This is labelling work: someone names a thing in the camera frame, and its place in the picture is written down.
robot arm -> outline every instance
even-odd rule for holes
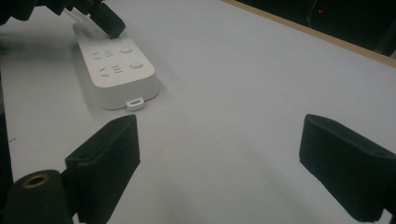
[[[103,0],[0,0],[0,25],[5,24],[10,17],[19,21],[28,21],[35,7],[45,6],[56,15],[61,15],[64,9],[75,7],[91,19],[110,37],[118,37],[125,29],[122,19],[117,16]]]

power strip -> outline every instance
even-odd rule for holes
[[[111,39],[93,21],[73,29],[102,108],[133,111],[158,94],[154,67],[125,32]]]

electrical outlet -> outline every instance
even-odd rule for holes
[[[102,108],[133,110],[131,102],[158,94],[154,67],[125,32],[112,39],[93,21],[75,23],[73,29]]]

white power strip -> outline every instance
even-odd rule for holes
[[[137,110],[158,94],[154,67],[125,32],[111,39],[93,21],[73,29],[102,108]]]

white tabletop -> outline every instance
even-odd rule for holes
[[[358,223],[300,164],[304,116],[396,152],[395,68],[221,1],[106,2],[161,82],[135,112],[142,162],[109,223]],[[74,22],[37,8],[0,27],[16,179],[62,171],[130,114],[99,108],[84,89]]]

